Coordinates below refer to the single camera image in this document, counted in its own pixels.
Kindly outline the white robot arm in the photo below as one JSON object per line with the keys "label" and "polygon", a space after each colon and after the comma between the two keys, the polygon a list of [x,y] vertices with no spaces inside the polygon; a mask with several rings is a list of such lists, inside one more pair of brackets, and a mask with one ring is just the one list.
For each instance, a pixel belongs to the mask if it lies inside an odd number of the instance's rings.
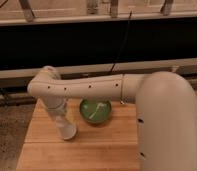
{"label": "white robot arm", "polygon": [[197,96],[182,76],[167,71],[63,80],[52,66],[29,82],[28,93],[41,100],[69,140],[77,126],[65,117],[66,101],[122,101],[136,105],[141,171],[197,171]]}

